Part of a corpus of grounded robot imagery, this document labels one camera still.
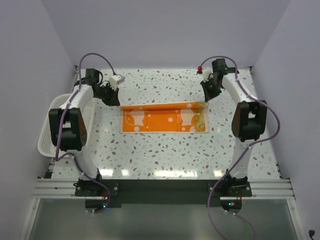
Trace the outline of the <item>orange patterned towel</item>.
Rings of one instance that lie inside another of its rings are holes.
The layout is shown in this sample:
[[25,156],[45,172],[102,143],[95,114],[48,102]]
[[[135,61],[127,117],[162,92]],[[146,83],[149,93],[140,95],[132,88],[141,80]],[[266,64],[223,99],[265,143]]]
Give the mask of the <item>orange patterned towel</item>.
[[120,107],[121,133],[207,133],[209,104],[204,101]]

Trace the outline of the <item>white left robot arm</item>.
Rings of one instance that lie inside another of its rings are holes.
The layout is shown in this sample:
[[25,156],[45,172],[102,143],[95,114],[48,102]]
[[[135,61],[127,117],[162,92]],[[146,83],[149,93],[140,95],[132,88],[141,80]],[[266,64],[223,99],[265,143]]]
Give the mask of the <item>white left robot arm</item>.
[[85,189],[92,196],[99,196],[104,184],[87,152],[88,132],[82,112],[92,99],[101,100],[106,106],[120,106],[119,85],[124,81],[125,77],[117,73],[103,80],[101,71],[88,68],[85,77],[79,77],[75,83],[70,97],[60,107],[48,111],[51,141],[56,147],[54,159],[58,162],[64,157],[71,157],[79,179],[88,181]]

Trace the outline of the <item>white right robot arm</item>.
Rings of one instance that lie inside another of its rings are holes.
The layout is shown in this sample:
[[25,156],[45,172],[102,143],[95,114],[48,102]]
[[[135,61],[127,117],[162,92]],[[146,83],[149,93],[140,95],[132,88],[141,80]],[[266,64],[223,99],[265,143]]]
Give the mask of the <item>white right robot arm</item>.
[[224,58],[215,59],[211,68],[198,66],[197,73],[202,75],[200,84],[205,102],[213,100],[225,90],[235,104],[231,122],[235,146],[229,169],[221,180],[223,192],[233,197],[241,190],[241,186],[247,184],[254,142],[260,139],[266,129],[266,102],[260,101],[240,82],[238,68],[228,67]]

